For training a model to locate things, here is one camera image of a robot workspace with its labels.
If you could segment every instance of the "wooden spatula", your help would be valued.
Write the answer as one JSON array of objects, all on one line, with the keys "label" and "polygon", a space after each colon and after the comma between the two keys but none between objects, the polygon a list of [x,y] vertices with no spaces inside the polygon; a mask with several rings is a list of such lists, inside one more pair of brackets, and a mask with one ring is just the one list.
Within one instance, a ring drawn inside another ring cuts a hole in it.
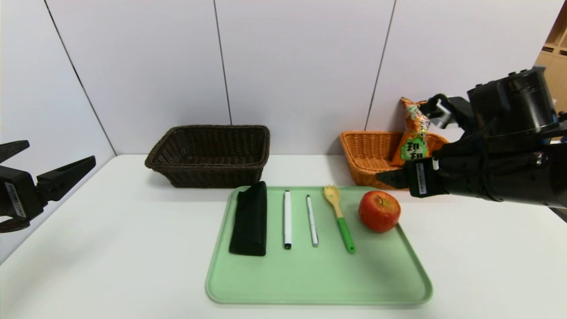
[{"label": "wooden spatula", "polygon": [[354,254],[356,248],[354,247],[353,239],[350,236],[349,228],[346,225],[345,217],[343,217],[341,212],[341,207],[340,207],[341,193],[338,190],[338,187],[335,185],[327,185],[323,187],[323,193],[325,194],[325,198],[335,208],[335,215],[337,215],[338,228],[339,230],[341,230],[342,240],[345,242],[346,250],[349,253]]}]

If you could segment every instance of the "orange snack bag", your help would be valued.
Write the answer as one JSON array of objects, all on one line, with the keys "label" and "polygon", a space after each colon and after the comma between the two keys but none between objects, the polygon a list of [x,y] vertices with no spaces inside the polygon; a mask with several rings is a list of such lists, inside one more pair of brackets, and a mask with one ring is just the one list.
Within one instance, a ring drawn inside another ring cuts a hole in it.
[{"label": "orange snack bag", "polygon": [[429,128],[429,119],[420,111],[420,105],[427,101],[413,103],[406,98],[401,99],[405,108],[405,126],[408,128],[401,138],[390,165],[402,166],[406,160],[415,160],[430,156],[425,136]]}]

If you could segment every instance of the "wicker basket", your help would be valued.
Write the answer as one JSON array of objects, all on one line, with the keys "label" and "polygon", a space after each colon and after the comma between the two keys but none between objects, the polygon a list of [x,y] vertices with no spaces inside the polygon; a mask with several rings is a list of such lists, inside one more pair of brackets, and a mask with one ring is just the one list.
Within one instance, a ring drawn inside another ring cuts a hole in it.
[{"label": "wicker basket", "polygon": [[[376,173],[399,169],[390,166],[390,161],[400,145],[403,132],[344,132],[341,134],[342,148],[349,162],[350,175],[357,185],[373,186],[393,190],[392,186],[376,179]],[[430,151],[440,149],[448,143],[443,137],[428,133],[427,146]]]},{"label": "wicker basket", "polygon": [[269,149],[265,126],[181,126],[162,137],[145,164],[175,187],[236,188],[260,180]]}]

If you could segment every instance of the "orange wicker basket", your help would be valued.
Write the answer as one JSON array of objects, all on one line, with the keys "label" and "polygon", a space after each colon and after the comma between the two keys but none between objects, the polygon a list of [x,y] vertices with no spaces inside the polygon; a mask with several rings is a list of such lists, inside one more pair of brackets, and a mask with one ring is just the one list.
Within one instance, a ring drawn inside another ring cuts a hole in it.
[{"label": "orange wicker basket", "polygon": [[[376,179],[376,173],[399,169],[390,166],[396,148],[404,132],[359,132],[341,134],[342,148],[349,162],[350,175],[357,185],[372,186],[382,190],[394,188]],[[427,146],[430,152],[448,143],[437,134],[428,133]]]}]

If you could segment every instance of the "marker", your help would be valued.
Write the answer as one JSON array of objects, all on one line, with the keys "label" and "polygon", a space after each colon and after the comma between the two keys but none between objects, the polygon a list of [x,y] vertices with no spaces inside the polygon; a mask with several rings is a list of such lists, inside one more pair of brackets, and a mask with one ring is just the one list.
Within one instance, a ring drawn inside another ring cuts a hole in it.
[{"label": "marker", "polygon": [[283,246],[291,249],[291,193],[285,191],[283,195]]},{"label": "marker", "polygon": [[311,241],[313,247],[319,246],[319,238],[317,237],[317,229],[315,228],[315,216],[313,216],[313,206],[311,205],[311,196],[307,195],[307,215],[309,216],[309,226],[311,227]]}]

